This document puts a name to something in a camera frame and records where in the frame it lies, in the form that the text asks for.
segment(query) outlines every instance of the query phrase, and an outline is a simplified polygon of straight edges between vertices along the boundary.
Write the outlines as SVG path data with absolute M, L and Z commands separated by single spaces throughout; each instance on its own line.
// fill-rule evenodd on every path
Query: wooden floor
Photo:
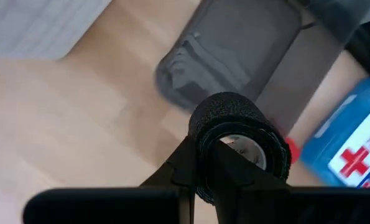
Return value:
M 44 189 L 138 185 L 176 148 L 189 115 L 153 71 L 198 2 L 113 0 L 65 58 L 0 59 L 0 223 Z M 329 76 L 290 134 L 300 144 L 363 72 L 343 53 Z M 320 184 L 301 164 L 289 182 Z M 195 220 L 216 223 L 214 208 L 198 200 Z

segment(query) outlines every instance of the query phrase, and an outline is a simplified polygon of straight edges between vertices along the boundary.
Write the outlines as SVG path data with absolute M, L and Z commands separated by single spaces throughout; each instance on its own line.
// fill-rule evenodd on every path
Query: blue bottle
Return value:
M 301 160 L 328 185 L 370 188 L 370 78 L 321 124 Z

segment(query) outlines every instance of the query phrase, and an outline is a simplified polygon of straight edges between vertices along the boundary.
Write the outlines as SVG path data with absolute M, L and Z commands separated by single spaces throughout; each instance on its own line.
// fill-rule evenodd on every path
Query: black tape roll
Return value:
M 289 146 L 246 97 L 231 92 L 214 94 L 200 103 L 190 118 L 188 135 L 196 142 L 201 165 L 213 142 L 233 134 L 254 140 L 266 156 L 265 171 L 287 180 L 291 161 Z M 213 204 L 204 177 L 198 180 L 197 194 Z

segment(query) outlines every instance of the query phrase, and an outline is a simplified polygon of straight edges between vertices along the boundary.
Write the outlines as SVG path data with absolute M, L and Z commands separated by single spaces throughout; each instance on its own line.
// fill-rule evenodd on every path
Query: white label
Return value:
M 354 187 L 370 173 L 370 114 L 346 140 L 328 167 L 344 184 Z

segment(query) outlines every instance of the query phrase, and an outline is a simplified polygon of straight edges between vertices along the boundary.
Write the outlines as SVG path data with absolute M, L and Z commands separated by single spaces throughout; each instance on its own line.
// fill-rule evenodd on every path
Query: blue container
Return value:
M 370 187 L 370 78 L 321 124 L 301 160 L 328 185 Z

